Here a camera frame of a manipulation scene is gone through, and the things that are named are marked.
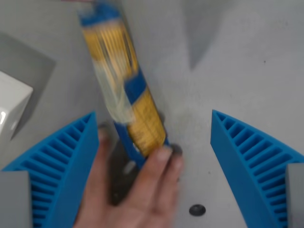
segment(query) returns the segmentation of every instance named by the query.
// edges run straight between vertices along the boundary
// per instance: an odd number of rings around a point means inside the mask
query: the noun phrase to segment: fingernail
[[[98,140],[100,142],[105,141],[109,138],[108,132],[105,128],[99,128],[98,129]]]
[[[157,151],[157,160],[160,162],[165,162],[169,160],[172,154],[172,149],[169,147],[162,147]]]
[[[174,164],[174,168],[175,168],[176,170],[180,170],[181,167],[182,167],[182,161],[181,161],[181,159],[176,160],[176,161],[175,161],[175,164]]]

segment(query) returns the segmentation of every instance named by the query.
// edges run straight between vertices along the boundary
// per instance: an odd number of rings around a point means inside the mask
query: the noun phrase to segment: gray panel
[[[0,172],[0,227],[32,227],[30,179],[27,171]]]
[[[304,163],[289,164],[286,169],[288,228],[304,227]]]

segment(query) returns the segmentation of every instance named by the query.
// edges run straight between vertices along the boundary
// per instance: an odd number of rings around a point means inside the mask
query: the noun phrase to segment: hand
[[[87,180],[73,228],[170,228],[177,205],[181,156],[172,150],[154,151],[140,171],[126,199],[117,207],[107,202],[109,140],[99,134],[100,146]]]

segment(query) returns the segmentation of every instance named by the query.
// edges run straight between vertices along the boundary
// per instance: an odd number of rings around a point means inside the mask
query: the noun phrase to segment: blue plastic rib
[[[34,228],[72,228],[98,144],[96,117],[91,113],[3,169],[29,172]]]
[[[212,111],[211,146],[248,228],[287,228],[285,170],[304,157],[258,129]]]

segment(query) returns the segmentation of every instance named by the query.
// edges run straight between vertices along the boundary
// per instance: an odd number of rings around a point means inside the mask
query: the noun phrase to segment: gray surface
[[[288,228],[304,227],[304,164],[289,164],[286,169]]]
[[[0,172],[0,227],[32,228],[32,224],[28,172]]]
[[[109,118],[71,4],[0,3],[0,31],[56,62],[1,165],[93,109]],[[245,228],[210,146],[211,109],[304,151],[303,0],[124,0],[123,9],[169,138],[184,151],[175,227]],[[196,203],[201,218],[188,213]]]

